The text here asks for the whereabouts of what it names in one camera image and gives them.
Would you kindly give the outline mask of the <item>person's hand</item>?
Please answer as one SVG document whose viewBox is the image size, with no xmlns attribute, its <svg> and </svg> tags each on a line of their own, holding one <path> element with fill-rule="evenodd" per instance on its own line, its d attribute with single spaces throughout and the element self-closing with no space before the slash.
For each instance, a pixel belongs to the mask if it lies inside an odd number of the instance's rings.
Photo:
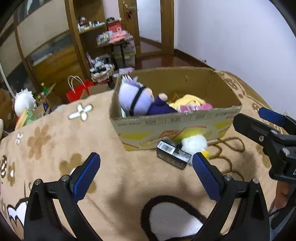
<svg viewBox="0 0 296 241">
<path fill-rule="evenodd" d="M 290 185 L 286 182 L 278 181 L 276 186 L 276 193 L 274 199 L 274 206 L 279 209 L 286 206 L 288 202 L 288 194 Z"/>
</svg>

